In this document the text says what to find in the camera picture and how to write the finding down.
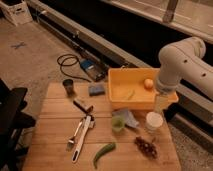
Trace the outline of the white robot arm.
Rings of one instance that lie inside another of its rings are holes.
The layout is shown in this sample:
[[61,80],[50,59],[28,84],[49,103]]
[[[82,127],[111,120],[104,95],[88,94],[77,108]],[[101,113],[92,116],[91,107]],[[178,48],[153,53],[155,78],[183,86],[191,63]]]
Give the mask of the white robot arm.
[[[155,88],[160,94],[179,90],[191,101],[213,113],[213,66],[202,58],[206,53],[204,41],[198,37],[186,38],[162,47],[158,53],[160,70],[155,79]],[[193,95],[191,90],[179,86],[184,79],[208,97],[205,100]]]

